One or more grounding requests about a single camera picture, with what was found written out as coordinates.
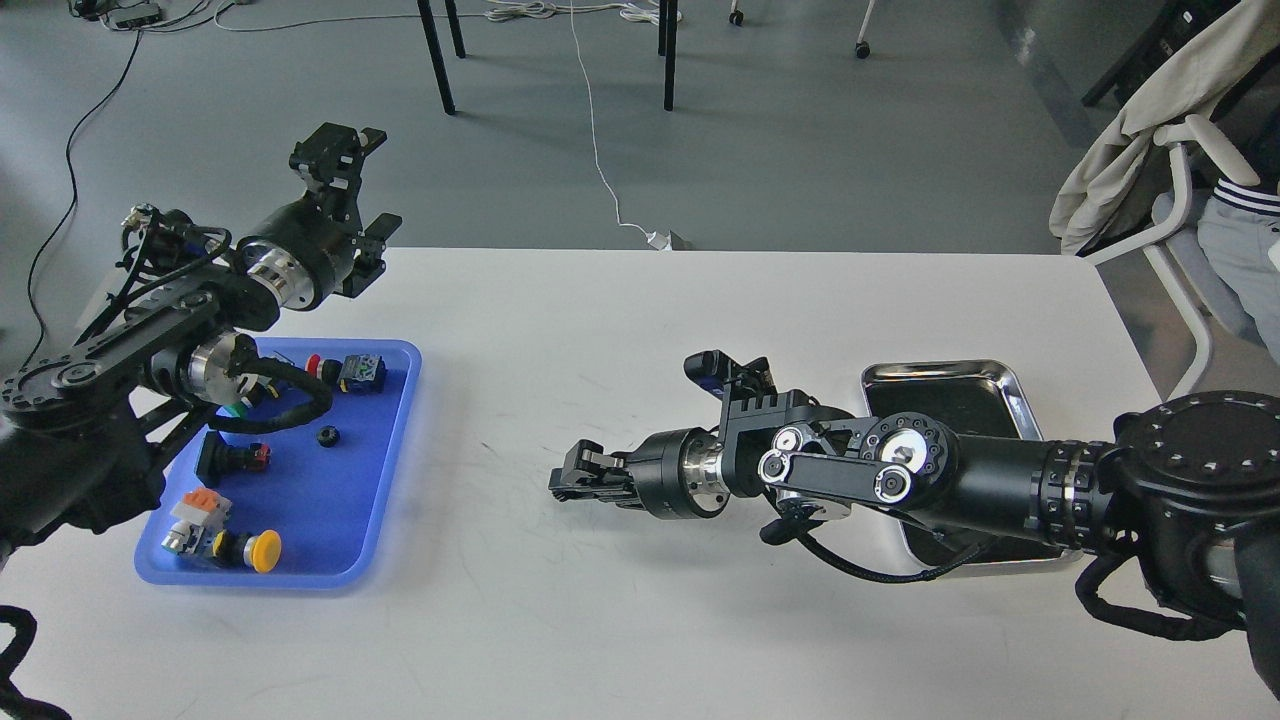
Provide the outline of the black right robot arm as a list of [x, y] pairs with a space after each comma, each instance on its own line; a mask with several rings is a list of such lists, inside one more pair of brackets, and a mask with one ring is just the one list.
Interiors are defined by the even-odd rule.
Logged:
[[[1075, 594], [1094, 619], [1167, 641], [1244, 632], [1277, 689], [1277, 398], [1184, 395], [1114, 423], [1111, 442], [961, 434], [924, 413], [856, 416], [780, 391], [767, 357], [690, 355], [686, 377], [719, 400], [719, 423], [667, 430], [632, 451], [579, 441], [548, 488], [660, 519], [708, 519], [763, 496], [768, 544], [797, 541], [851, 577], [928, 582], [995, 537], [1082, 551]], [[922, 528], [982, 533], [954, 561], [890, 575], [826, 548], [818, 527], [863, 506]]]

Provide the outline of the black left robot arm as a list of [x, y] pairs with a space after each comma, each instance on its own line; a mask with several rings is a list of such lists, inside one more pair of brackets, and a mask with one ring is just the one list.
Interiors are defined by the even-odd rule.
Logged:
[[282, 310], [360, 296], [401, 218], [364, 224], [361, 172], [383, 129], [325, 123], [298, 142], [305, 191], [241, 240], [141, 204], [122, 224], [127, 273], [68, 348], [3, 378], [3, 557], [61, 527], [101, 534], [155, 510], [165, 470], [200, 432], [269, 434], [371, 393], [370, 356], [302, 365], [259, 354]]

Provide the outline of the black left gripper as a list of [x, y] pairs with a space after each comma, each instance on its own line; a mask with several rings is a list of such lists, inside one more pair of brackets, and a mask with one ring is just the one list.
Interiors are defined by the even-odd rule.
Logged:
[[305, 197], [274, 211], [236, 251], [282, 307], [311, 311], [334, 293], [357, 299], [387, 270], [387, 241], [403, 218], [380, 214], [361, 225], [358, 192], [365, 159], [387, 132], [324, 123], [294, 145], [289, 168], [305, 182]]

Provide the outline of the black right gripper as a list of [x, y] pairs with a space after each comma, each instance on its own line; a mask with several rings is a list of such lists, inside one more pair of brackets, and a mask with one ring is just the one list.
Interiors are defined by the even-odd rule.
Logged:
[[632, 451], [612, 454], [580, 439], [561, 470], [550, 471], [548, 489], [561, 502], [595, 500], [659, 519], [710, 519], [730, 500], [721, 452], [719, 441], [699, 427], [655, 433]]

